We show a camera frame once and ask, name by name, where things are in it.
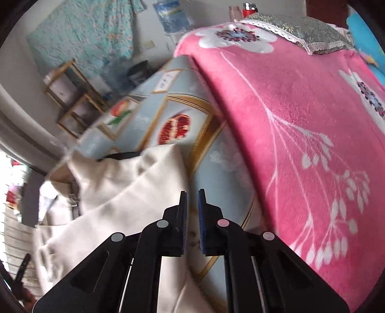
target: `green floral pillow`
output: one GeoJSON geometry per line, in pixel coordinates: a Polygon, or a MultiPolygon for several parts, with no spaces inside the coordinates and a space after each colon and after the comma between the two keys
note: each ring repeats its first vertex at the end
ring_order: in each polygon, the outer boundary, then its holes
{"type": "Polygon", "coordinates": [[[303,47],[309,55],[352,49],[353,44],[333,27],[312,17],[289,17],[282,14],[255,13],[242,23],[269,30],[303,47]]]}

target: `blue blanket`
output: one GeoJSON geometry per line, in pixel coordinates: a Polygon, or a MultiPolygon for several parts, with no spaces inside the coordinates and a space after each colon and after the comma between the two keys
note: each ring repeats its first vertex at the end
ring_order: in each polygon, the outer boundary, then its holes
{"type": "Polygon", "coordinates": [[[140,11],[140,0],[65,0],[27,35],[40,74],[75,58],[92,78],[110,60],[131,58],[134,13],[140,11]]]}

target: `brown door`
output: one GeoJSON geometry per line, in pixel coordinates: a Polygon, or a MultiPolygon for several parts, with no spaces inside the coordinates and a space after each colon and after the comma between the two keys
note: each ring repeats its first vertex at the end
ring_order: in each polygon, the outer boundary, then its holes
{"type": "Polygon", "coordinates": [[[307,16],[347,28],[347,0],[306,0],[307,16]]]}

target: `white fabric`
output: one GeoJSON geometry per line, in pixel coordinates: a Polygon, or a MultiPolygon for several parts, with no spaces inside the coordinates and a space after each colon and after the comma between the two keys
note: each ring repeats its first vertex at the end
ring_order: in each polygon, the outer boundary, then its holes
{"type": "MultiPolygon", "coordinates": [[[[120,161],[96,162],[75,152],[67,164],[68,168],[61,164],[49,176],[62,195],[35,234],[39,277],[46,276],[53,284],[111,234],[135,234],[161,219],[164,210],[177,205],[180,192],[188,187],[176,145],[148,148],[139,157],[120,161]],[[68,169],[80,187],[83,215],[74,221],[63,192],[68,169]],[[54,182],[58,177],[62,181],[54,182]]],[[[50,287],[49,282],[44,285],[46,289],[50,287]]],[[[195,285],[184,256],[162,259],[157,311],[212,312],[195,285]]]]}

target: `teal floral fabric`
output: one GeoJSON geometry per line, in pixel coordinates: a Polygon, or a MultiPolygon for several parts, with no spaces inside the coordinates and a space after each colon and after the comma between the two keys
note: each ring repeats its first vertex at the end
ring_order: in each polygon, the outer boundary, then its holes
{"type": "Polygon", "coordinates": [[[286,39],[296,38],[296,43],[310,52],[309,54],[329,53],[352,47],[345,36],[327,23],[312,17],[294,18],[282,14],[255,13],[242,22],[270,30],[286,39]]]}
{"type": "Polygon", "coordinates": [[[134,14],[143,9],[140,0],[65,0],[27,35],[40,74],[75,58],[92,78],[112,59],[131,58],[134,14]]]}

